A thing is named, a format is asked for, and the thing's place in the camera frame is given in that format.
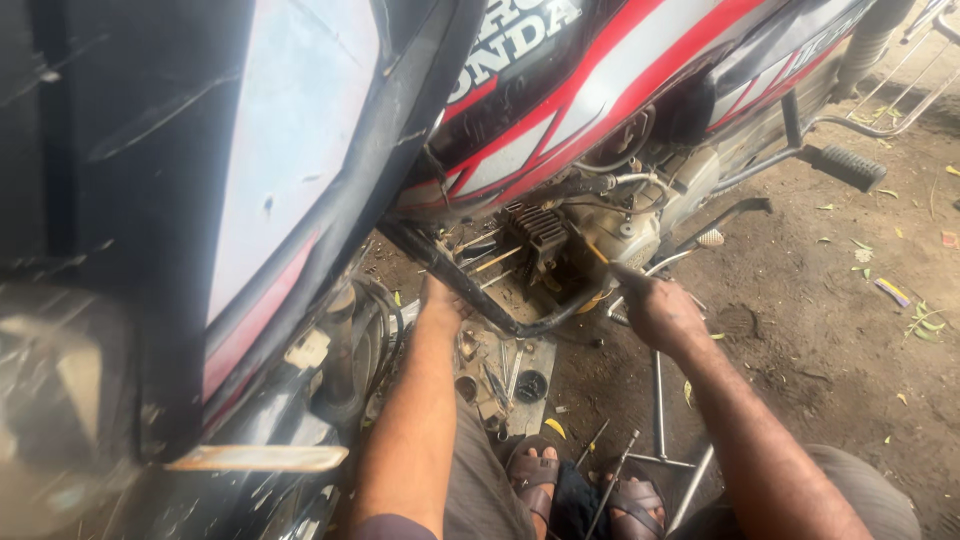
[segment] motorcycle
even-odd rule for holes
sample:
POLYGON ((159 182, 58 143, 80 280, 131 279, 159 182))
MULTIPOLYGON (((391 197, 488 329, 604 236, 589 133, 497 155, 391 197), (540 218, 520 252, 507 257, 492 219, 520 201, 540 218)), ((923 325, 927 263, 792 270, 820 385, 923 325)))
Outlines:
MULTIPOLYGON (((104 538, 323 537, 416 314, 358 272, 374 226, 496 334, 543 335, 780 161, 876 188, 804 135, 897 135, 960 76, 889 128, 820 113, 913 3, 5 5, 0 535, 113 497, 104 538), (546 314, 491 298, 495 263, 546 314)), ((954 9, 904 39, 960 44, 954 9)))

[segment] rubber foot peg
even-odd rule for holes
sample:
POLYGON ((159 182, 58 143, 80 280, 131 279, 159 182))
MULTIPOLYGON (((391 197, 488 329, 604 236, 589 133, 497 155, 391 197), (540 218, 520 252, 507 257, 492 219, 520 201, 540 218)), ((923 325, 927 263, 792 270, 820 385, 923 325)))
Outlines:
POLYGON ((804 161, 810 163, 814 169, 864 193, 873 191, 887 176, 887 168, 883 165, 835 144, 830 144, 823 150, 813 146, 805 147, 804 161))

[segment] brown sandal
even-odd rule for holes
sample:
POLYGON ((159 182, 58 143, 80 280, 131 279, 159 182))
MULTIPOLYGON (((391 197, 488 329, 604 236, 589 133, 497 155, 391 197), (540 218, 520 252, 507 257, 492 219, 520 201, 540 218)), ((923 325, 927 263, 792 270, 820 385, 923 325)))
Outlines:
POLYGON ((539 514, 546 524, 550 523, 550 506, 553 500, 540 485, 556 484, 560 471, 559 460, 543 457, 543 451, 552 446, 540 435, 530 435, 516 445, 514 452, 510 454, 510 460, 507 461, 507 477, 516 480, 516 495, 530 511, 539 514), (531 448, 537 451, 537 457, 527 455, 531 448))
MULTIPOLYGON (((612 474, 615 461, 607 468, 612 474)), ((607 509, 617 508, 626 512, 611 522, 611 531, 614 540, 661 540, 665 532, 663 526, 653 518, 647 510, 663 508, 663 497, 660 489, 653 482, 638 463, 628 460, 620 469, 620 476, 613 481, 613 491, 607 499, 607 509)))

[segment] dirt ground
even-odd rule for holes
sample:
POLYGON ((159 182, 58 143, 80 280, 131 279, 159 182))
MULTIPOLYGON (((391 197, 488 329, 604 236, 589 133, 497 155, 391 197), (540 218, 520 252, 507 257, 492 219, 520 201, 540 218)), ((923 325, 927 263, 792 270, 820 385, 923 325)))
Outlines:
MULTIPOLYGON (((710 329, 725 334, 721 346, 796 438, 843 449, 876 467, 912 499, 930 539, 960 536, 960 250, 941 242, 941 231, 960 233, 960 211, 951 206, 960 199, 960 177, 945 170, 960 166, 958 125, 955 117, 921 120, 890 148, 822 125, 807 143, 835 142, 875 158, 888 168, 881 188, 897 197, 862 194, 789 160, 711 201, 675 238, 746 197, 769 197, 772 215, 741 216, 724 229, 721 248, 672 272, 707 305, 710 329), (832 209, 817 209, 827 205, 832 209), (831 242, 818 241, 824 237, 831 242), (870 262, 854 258, 851 238, 874 248, 870 262), (869 267, 870 279, 851 270, 855 266, 869 267), (913 303, 901 308, 873 284, 876 278, 913 303), (947 323, 935 336, 940 343, 912 335, 904 340, 920 300, 945 310, 937 314, 943 316, 938 324, 947 323)), ((375 241, 368 272, 398 289, 404 303, 412 300, 418 266, 382 237, 375 241)), ((566 429, 565 442, 554 437, 562 455, 579 454, 611 419, 585 471, 622 452, 633 429, 642 433, 634 452, 654 450, 648 353, 601 311, 574 317, 552 334, 562 346, 547 412, 566 429), (605 342, 599 349, 591 345, 598 337, 605 342), (570 411, 553 414, 557 405, 570 411)), ((696 397, 689 408, 684 376, 668 359, 663 377, 667 453, 696 462, 708 443, 696 397)), ((689 473, 655 474, 676 506, 689 473)), ((716 497, 722 485, 714 463, 694 505, 716 497)))

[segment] human arm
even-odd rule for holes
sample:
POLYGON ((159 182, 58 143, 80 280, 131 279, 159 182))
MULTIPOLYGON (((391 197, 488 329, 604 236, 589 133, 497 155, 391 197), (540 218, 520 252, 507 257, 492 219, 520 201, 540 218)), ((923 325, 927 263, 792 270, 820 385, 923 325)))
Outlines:
POLYGON ((871 538, 840 491, 710 338, 689 295, 675 282, 622 268, 614 274, 629 289, 634 331, 689 378, 746 536, 871 538))
POLYGON ((395 514, 442 539, 457 426, 453 342, 465 305, 430 275, 420 303, 400 380, 360 461, 351 521, 358 526, 376 515, 395 514))

